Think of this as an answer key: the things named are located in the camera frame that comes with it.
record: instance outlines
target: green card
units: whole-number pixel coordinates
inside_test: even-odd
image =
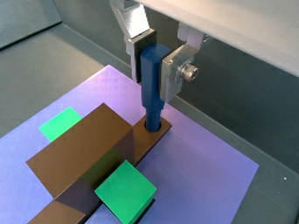
[[[79,121],[80,115],[72,108],[66,108],[41,127],[40,131],[52,142]]]
[[[132,224],[152,202],[156,188],[126,161],[95,193],[122,223]]]

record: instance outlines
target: gray wall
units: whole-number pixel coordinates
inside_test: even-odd
[[[0,49],[60,21],[52,0],[0,0]]]

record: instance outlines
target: brown block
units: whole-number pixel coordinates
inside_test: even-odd
[[[134,148],[132,126],[102,104],[27,164],[51,196],[90,214],[94,189],[126,159],[135,162]]]
[[[142,161],[148,151],[155,147],[159,140],[172,125],[162,118],[162,128],[156,132],[146,129],[146,117],[135,124],[135,165]]]
[[[29,224],[76,224],[84,223],[84,220],[84,213],[54,200],[29,221]]]

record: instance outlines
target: gray floor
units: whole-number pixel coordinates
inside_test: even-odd
[[[0,136],[98,70],[130,67],[66,24],[0,51]]]

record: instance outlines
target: screw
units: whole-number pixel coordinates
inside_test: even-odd
[[[199,68],[194,64],[187,63],[182,68],[182,77],[188,82],[191,82],[196,78],[198,74],[199,74]]]

